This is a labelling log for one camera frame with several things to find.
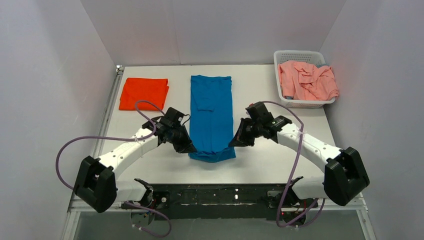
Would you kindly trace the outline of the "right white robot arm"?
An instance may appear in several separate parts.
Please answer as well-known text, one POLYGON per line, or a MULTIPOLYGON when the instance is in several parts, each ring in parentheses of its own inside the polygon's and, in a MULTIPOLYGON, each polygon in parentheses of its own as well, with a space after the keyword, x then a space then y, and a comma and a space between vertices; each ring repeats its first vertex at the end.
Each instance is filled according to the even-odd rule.
POLYGON ((348 147, 342 149, 327 144, 305 133, 289 118, 274 117, 259 101, 246 108, 248 117, 241 118, 230 147, 252 147, 255 139, 263 137, 296 152, 295 160, 303 156, 313 163, 323 176, 290 177, 287 195, 293 203, 306 199, 330 199, 339 206, 346 206, 370 185, 370 179, 360 153, 348 147))

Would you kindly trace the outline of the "blue t shirt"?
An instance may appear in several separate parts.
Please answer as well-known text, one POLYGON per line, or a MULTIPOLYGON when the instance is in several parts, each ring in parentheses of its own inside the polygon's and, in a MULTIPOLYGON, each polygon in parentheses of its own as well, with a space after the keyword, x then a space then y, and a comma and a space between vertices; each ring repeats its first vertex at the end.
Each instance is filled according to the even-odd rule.
POLYGON ((236 158, 229 146, 234 137, 232 78, 192 75, 189 136, 197 149, 191 159, 218 163, 236 158))

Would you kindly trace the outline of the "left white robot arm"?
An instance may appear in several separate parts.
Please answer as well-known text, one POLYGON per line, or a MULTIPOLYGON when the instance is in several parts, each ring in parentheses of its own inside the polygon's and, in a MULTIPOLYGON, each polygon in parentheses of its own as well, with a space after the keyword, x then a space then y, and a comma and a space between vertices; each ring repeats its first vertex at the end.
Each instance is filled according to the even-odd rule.
POLYGON ((172 144, 179 154, 197 152, 182 122, 185 116, 170 107, 164 115, 145 122, 132 138, 113 150, 97 158, 85 157, 78 170, 74 194, 98 213, 120 202, 150 207, 154 202, 154 189, 149 183, 139 178, 122 181, 119 177, 134 162, 161 144, 172 144))

